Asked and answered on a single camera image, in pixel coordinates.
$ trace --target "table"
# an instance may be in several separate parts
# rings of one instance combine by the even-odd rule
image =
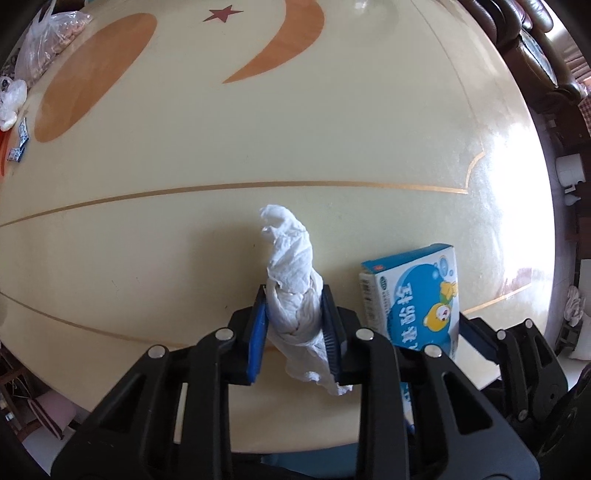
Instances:
[[[315,269],[360,315],[362,261],[445,242],[464,313],[544,330],[544,157],[508,69],[458,3],[88,11],[31,89],[31,140],[0,187],[0,339],[54,389],[91,410],[150,345],[194,344],[252,304],[268,203],[306,225]],[[478,387],[498,376],[463,341],[457,363]],[[359,391],[293,380],[270,350],[257,383],[230,390],[230,417],[235,451],[342,445],[357,438]]]

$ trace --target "white tissue paper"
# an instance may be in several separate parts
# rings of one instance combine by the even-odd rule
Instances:
[[[330,374],[322,335],[322,277],[312,268],[306,227],[287,208],[261,209],[262,236],[273,244],[267,266],[268,338],[287,358],[285,371],[297,380],[315,381],[333,395],[352,390]]]

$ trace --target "red star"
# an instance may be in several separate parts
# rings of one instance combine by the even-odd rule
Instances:
[[[232,6],[224,8],[223,10],[210,10],[213,15],[209,18],[203,20],[206,22],[207,20],[213,20],[214,18],[219,18],[222,22],[226,23],[228,17],[233,14],[241,14],[243,10],[232,10]]]

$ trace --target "orange oval design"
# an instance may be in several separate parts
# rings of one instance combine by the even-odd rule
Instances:
[[[142,53],[158,21],[151,14],[123,17],[86,40],[53,77],[35,120],[35,138],[66,133],[106,94]]]

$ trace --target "brown leather chair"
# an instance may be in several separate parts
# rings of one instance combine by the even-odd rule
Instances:
[[[539,0],[460,0],[503,56],[538,113],[577,105],[587,90],[546,37],[554,22]]]

